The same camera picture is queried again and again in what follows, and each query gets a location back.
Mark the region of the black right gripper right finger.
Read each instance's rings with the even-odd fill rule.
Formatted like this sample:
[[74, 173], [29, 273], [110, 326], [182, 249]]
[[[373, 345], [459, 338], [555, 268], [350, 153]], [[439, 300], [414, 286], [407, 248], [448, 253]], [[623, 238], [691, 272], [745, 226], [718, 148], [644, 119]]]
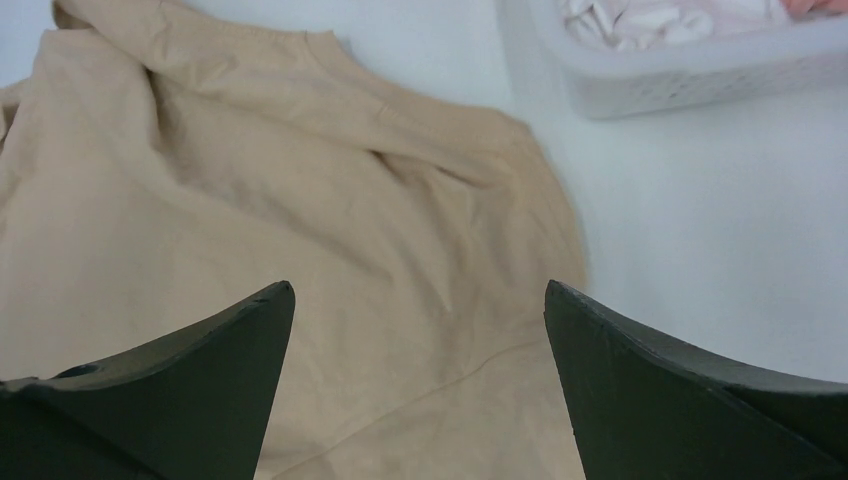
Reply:
[[551, 281], [545, 326], [589, 479], [843, 479], [847, 387], [742, 363]]

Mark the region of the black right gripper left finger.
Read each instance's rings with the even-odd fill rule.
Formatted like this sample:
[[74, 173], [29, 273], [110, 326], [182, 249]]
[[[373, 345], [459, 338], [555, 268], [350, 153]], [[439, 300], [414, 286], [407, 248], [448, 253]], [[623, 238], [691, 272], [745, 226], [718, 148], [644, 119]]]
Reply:
[[2, 477], [252, 478], [294, 310], [280, 281], [130, 350], [3, 382]]

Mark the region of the beige t shirt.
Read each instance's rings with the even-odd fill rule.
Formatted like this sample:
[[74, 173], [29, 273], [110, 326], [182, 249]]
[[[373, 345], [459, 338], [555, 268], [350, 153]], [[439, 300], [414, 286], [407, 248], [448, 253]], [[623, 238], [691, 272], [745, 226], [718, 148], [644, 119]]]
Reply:
[[526, 125], [331, 33], [56, 1], [1, 92], [1, 375], [50, 376], [280, 280], [260, 479], [580, 479], [544, 325], [586, 282]]

